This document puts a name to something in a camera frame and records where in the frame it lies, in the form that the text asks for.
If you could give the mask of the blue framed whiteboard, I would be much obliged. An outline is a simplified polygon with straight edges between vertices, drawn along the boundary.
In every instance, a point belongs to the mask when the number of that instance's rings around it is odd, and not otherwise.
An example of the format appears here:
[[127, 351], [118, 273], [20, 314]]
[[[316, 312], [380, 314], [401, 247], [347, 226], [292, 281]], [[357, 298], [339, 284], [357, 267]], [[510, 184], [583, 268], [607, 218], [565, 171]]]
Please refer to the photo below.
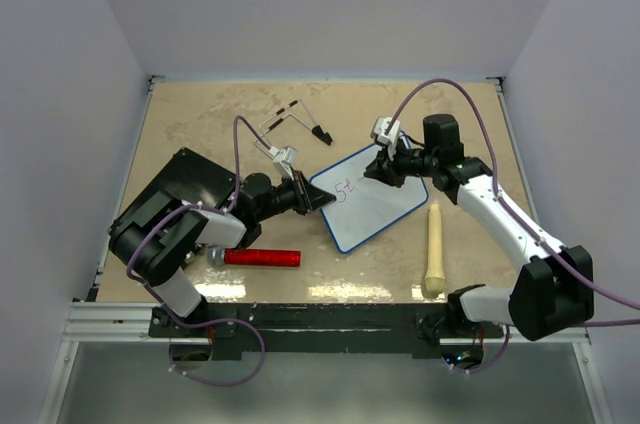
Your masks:
[[339, 252], [347, 254], [416, 211], [429, 199], [424, 181], [408, 177], [400, 188], [364, 176], [380, 147], [370, 144], [310, 178], [336, 201], [321, 214]]

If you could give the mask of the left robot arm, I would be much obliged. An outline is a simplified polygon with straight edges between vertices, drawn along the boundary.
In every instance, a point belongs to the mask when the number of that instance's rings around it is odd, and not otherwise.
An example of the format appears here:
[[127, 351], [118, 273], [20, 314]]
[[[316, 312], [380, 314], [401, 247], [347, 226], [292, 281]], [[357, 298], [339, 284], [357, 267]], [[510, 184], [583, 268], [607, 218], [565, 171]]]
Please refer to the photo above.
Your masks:
[[200, 334], [207, 324], [206, 299], [182, 269], [198, 246], [244, 249], [261, 234], [261, 223], [289, 210], [310, 214], [337, 197], [293, 170], [277, 186], [253, 173], [220, 208], [181, 201], [160, 190], [132, 214], [116, 220], [109, 250], [126, 265], [127, 276], [144, 285], [173, 314], [173, 326], [185, 336]]

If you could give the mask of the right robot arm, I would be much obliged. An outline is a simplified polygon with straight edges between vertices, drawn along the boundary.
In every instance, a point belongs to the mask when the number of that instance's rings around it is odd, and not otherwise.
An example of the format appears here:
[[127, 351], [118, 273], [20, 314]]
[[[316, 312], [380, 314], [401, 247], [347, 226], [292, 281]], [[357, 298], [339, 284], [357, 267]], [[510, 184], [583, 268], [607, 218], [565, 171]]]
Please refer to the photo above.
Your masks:
[[591, 255], [542, 230], [495, 183], [493, 171], [481, 159], [466, 156], [452, 115], [425, 117], [423, 134], [423, 148], [411, 149], [401, 143], [397, 122], [378, 118], [371, 136], [380, 149], [366, 166], [365, 177], [393, 187], [401, 187], [409, 177], [431, 179], [482, 225], [518, 273], [512, 288], [477, 284], [451, 293], [445, 313], [448, 330], [466, 337], [481, 322], [493, 322], [513, 326], [537, 341], [591, 319]]

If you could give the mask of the red glitter microphone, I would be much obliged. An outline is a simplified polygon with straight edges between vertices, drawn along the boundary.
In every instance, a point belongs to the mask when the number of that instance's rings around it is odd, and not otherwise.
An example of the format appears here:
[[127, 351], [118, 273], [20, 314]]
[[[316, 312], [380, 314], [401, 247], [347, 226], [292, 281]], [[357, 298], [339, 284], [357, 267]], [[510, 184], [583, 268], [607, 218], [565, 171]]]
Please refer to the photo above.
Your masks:
[[206, 250], [206, 257], [213, 266], [297, 268], [301, 264], [301, 252], [291, 250], [211, 247]]

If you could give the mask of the black carrying case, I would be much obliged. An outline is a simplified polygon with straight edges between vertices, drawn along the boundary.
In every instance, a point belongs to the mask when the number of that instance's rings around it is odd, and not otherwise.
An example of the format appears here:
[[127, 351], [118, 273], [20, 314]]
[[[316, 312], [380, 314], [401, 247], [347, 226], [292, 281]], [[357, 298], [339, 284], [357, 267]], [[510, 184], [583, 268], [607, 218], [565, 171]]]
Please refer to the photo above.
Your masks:
[[114, 235], [125, 218], [159, 191], [180, 201], [202, 201], [206, 206], [218, 208], [233, 194], [235, 179], [236, 175], [232, 171], [183, 147], [114, 220], [109, 229], [109, 237]]

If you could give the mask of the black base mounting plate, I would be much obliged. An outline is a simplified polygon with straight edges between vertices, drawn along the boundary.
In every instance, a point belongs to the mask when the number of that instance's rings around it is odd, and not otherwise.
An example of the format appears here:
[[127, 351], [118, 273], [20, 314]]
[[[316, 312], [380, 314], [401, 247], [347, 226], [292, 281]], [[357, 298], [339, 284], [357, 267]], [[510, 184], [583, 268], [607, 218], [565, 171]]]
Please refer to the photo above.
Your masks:
[[210, 345], [214, 360], [238, 360], [258, 352], [260, 343], [244, 323], [262, 336], [270, 353], [409, 354], [437, 359], [439, 346], [452, 340], [461, 349], [481, 334], [500, 339], [492, 323], [445, 320], [444, 304], [266, 304], [210, 303], [183, 326], [160, 307], [152, 309], [149, 336], [168, 339], [172, 347]]

